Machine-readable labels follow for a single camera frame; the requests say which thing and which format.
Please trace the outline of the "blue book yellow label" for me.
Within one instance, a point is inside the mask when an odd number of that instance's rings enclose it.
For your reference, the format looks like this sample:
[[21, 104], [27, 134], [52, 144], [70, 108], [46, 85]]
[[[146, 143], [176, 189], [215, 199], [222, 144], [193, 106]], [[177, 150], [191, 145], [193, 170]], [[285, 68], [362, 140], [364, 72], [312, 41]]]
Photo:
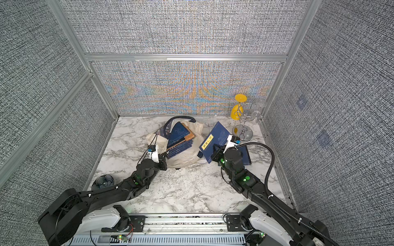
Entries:
[[242, 162], [244, 166], [250, 166], [252, 164], [249, 151], [247, 146], [239, 147], [239, 151], [241, 152]]
[[199, 149], [209, 164], [212, 162], [211, 156], [214, 153], [214, 146], [226, 146], [229, 136], [230, 132], [220, 122], [217, 122], [208, 136], [203, 140]]

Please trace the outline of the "cream canvas tote bag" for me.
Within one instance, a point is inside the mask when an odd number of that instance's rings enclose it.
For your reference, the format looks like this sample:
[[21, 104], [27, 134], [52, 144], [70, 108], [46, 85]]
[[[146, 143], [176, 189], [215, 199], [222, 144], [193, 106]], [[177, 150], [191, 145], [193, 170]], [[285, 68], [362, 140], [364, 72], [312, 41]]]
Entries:
[[160, 170], [179, 169], [199, 160], [203, 125], [192, 116], [175, 116], [146, 136], [146, 158]]

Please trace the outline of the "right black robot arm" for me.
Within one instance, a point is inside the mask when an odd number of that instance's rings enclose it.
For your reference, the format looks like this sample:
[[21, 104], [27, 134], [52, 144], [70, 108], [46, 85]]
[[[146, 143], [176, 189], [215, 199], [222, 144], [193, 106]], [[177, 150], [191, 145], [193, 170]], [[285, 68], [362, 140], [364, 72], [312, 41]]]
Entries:
[[244, 167], [240, 146], [217, 148], [211, 156], [214, 162], [221, 165], [232, 188], [255, 204], [241, 212], [242, 223], [267, 234], [283, 246], [314, 246], [318, 242], [325, 246], [337, 245], [329, 236], [325, 224], [318, 220], [312, 222], [269, 190], [268, 180], [275, 163], [275, 154], [265, 144], [254, 144], [265, 148], [271, 154], [271, 163], [264, 181]]

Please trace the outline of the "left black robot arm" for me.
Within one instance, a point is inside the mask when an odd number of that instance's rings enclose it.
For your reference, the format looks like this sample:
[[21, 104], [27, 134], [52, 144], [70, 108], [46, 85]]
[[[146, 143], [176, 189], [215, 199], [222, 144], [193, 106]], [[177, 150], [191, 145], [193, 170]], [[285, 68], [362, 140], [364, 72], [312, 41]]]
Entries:
[[166, 157], [156, 163], [144, 159], [136, 170], [118, 184], [95, 191], [64, 191], [38, 218], [38, 224], [50, 246], [60, 246], [71, 239], [83, 218], [102, 207], [131, 200], [147, 190], [159, 171], [166, 171]]

